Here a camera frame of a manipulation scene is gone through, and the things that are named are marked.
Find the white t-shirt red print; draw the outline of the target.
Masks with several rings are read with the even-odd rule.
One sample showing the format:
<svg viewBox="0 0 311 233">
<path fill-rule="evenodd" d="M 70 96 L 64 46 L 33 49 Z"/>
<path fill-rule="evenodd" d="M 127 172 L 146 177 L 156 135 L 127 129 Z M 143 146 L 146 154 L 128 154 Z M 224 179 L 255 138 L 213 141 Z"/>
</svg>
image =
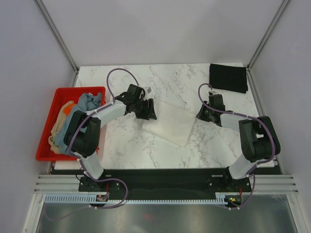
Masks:
<svg viewBox="0 0 311 233">
<path fill-rule="evenodd" d="M 155 101 L 155 114 L 157 119 L 144 122 L 142 130 L 185 147 L 195 123 L 195 115 L 160 101 Z"/>
</svg>

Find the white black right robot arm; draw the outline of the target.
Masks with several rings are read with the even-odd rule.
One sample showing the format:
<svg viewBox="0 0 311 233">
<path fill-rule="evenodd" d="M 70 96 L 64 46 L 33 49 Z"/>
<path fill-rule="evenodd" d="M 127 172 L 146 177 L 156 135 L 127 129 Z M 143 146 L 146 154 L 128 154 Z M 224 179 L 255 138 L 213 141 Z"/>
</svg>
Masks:
<svg viewBox="0 0 311 233">
<path fill-rule="evenodd" d="M 205 122 L 229 128 L 240 134 L 242 154 L 226 168 L 223 187 L 234 191 L 240 186 L 240 179 L 248 177 L 258 165 L 274 159 L 281 146 L 268 116 L 252 117 L 226 111 L 221 94 L 209 92 L 208 101 L 203 101 L 196 116 Z"/>
</svg>

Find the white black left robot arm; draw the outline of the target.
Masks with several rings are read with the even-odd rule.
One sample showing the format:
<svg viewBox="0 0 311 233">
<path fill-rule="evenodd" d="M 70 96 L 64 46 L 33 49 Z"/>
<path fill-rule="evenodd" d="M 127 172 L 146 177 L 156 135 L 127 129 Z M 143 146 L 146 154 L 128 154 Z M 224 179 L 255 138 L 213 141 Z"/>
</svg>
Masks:
<svg viewBox="0 0 311 233">
<path fill-rule="evenodd" d="M 111 102 L 94 110 L 77 110 L 72 114 L 64 136 L 68 152 L 77 157 L 83 170 L 89 176 L 90 186 L 96 191 L 105 189 L 107 180 L 102 176 L 104 168 L 99 162 L 97 148 L 100 132 L 109 122 L 134 113 L 137 119 L 156 120 L 154 99 L 148 98 L 150 87 L 130 84 L 126 92 L 116 96 Z"/>
</svg>

